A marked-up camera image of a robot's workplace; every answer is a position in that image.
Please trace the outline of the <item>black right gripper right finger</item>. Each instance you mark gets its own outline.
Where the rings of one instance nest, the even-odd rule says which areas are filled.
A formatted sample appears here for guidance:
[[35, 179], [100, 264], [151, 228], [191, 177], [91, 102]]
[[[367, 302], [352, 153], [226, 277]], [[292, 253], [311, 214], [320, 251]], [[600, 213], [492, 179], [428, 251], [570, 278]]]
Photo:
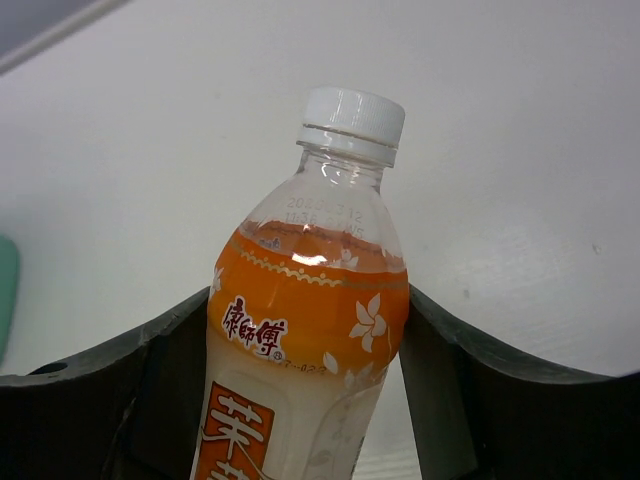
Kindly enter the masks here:
[[635, 479], [639, 377], [521, 351], [417, 289], [400, 348], [426, 479]]

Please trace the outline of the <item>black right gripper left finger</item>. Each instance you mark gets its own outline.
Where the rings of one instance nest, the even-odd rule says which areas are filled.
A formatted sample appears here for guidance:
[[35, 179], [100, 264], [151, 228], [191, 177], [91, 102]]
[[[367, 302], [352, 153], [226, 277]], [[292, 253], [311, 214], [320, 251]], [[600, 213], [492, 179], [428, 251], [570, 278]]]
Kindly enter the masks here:
[[24, 376], [1, 378], [4, 479], [186, 479], [206, 363], [207, 290]]

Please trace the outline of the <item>orange label bottle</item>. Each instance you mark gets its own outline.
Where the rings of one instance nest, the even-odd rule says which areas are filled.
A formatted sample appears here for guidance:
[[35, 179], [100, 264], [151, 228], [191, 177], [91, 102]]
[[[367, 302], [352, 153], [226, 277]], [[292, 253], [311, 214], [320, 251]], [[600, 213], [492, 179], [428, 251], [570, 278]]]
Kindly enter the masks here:
[[239, 224], [207, 304], [194, 479], [349, 479], [409, 311], [381, 198], [403, 108], [310, 95], [297, 171]]

